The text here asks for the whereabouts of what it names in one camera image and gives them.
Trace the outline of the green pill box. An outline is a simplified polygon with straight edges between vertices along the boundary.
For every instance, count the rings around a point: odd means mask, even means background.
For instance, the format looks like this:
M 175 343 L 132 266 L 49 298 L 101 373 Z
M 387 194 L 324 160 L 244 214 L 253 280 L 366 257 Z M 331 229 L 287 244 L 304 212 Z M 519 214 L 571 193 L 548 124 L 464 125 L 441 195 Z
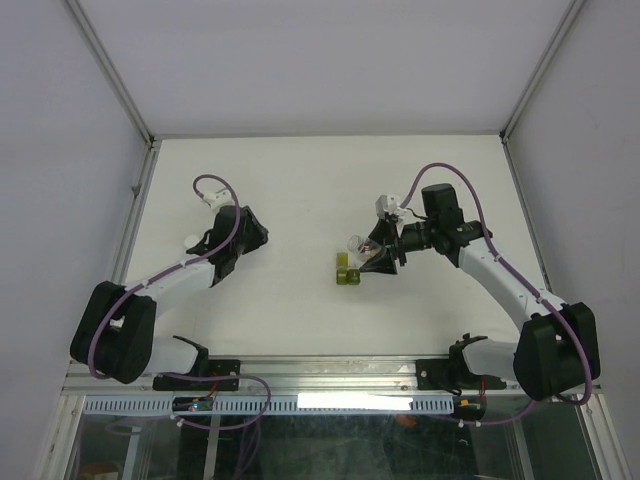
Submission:
M 335 276 L 339 286 L 357 286 L 361 283 L 360 270 L 350 263 L 347 252 L 336 254 Z

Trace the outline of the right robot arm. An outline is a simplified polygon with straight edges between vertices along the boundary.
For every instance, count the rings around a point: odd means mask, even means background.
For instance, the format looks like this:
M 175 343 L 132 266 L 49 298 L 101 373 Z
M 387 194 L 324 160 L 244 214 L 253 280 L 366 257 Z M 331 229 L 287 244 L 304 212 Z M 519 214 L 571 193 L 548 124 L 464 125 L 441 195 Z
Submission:
M 370 234 L 353 236 L 348 250 L 363 273 L 395 275 L 411 252 L 435 250 L 475 279 L 503 308 L 519 332 L 515 343 L 465 334 L 448 350 L 447 359 L 427 370 L 437 387 L 459 395 L 484 377 L 514 381 L 533 400 L 558 397 L 601 374 L 593 311 L 582 302 L 569 304 L 536 288 L 490 245 L 480 221 L 466 221 L 454 187 L 436 184 L 421 191 L 425 214 L 405 221 L 407 209 L 397 197 L 376 202 L 377 223 Z

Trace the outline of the clear bottle orange pills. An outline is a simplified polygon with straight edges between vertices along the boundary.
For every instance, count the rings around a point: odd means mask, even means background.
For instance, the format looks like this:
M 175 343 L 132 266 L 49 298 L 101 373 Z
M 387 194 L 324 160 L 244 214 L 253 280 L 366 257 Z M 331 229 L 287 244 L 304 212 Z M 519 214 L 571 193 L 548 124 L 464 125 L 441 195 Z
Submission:
M 347 250 L 353 264 L 360 267 L 383 251 L 383 247 L 369 237 L 353 235 L 347 242 Z

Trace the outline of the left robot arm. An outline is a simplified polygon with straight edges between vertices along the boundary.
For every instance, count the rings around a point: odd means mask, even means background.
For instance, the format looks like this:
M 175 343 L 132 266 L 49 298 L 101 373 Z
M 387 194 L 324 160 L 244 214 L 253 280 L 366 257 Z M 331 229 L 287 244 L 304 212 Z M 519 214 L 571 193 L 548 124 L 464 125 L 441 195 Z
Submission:
M 103 281 L 94 288 L 71 341 L 71 358 L 122 384 L 170 374 L 188 388 L 201 387 L 221 373 L 210 365 L 209 350 L 182 336 L 156 335 L 156 321 L 215 287 L 241 256 L 267 242 L 268 230 L 250 207 L 221 207 L 184 261 L 136 285 Z

